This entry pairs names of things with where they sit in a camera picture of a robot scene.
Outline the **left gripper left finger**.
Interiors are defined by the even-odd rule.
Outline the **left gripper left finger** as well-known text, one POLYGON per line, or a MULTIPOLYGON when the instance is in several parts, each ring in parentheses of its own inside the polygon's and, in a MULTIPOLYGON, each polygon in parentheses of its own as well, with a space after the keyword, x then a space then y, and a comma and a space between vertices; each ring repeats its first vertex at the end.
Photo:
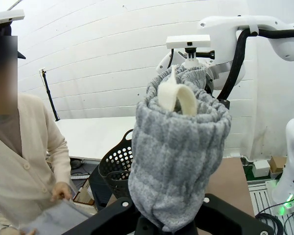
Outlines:
POLYGON ((147 218, 140 216, 137 221, 136 235, 160 235, 161 232, 157 226, 147 218))

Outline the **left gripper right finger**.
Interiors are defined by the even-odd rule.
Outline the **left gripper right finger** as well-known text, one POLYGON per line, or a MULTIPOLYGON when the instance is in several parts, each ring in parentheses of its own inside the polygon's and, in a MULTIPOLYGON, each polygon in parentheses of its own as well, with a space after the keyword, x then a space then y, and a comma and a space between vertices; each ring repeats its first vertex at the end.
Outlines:
POLYGON ((183 228, 184 235, 198 235, 196 223, 193 220, 183 228))

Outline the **person's left hand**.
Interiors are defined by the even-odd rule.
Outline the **person's left hand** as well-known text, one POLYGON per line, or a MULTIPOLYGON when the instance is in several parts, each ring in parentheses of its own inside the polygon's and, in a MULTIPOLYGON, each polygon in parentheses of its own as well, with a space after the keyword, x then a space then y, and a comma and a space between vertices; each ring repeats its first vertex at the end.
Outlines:
POLYGON ((71 188, 67 183, 58 182, 55 184, 52 190, 51 201, 62 200, 62 199, 71 200, 71 198, 72 198, 71 188))

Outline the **person's right hand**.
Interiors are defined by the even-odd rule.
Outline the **person's right hand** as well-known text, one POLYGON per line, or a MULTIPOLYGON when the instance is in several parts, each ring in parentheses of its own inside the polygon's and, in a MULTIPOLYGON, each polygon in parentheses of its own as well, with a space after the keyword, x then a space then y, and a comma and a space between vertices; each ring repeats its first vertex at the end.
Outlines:
POLYGON ((36 229, 26 233, 13 227, 5 227, 0 230, 0 235, 35 235, 36 229))

